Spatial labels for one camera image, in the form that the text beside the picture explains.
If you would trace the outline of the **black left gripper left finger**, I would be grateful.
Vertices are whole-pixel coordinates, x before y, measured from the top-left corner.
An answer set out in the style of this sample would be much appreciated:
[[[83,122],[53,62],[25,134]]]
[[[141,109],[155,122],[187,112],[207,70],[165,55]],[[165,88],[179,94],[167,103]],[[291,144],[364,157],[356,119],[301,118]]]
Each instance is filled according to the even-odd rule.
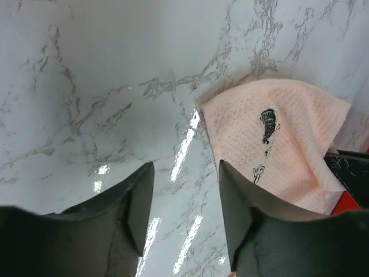
[[[1,207],[2,276],[135,276],[144,254],[154,165],[56,214]]]

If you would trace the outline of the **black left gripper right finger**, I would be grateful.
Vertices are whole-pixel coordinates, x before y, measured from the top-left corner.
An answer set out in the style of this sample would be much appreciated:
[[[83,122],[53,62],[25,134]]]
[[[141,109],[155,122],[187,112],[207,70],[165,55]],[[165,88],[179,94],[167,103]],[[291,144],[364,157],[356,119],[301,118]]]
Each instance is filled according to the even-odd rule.
[[[368,211],[308,211],[250,182],[224,160],[219,189],[237,276],[368,275]]]

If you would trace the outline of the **pink waffle towel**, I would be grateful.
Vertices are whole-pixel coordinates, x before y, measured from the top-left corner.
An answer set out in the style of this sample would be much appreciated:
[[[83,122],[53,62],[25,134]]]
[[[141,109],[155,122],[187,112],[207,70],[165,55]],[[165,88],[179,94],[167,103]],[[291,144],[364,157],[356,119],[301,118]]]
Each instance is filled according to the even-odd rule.
[[[298,207],[328,215],[343,186],[324,157],[351,105],[290,79],[251,81],[202,106],[216,163]]]

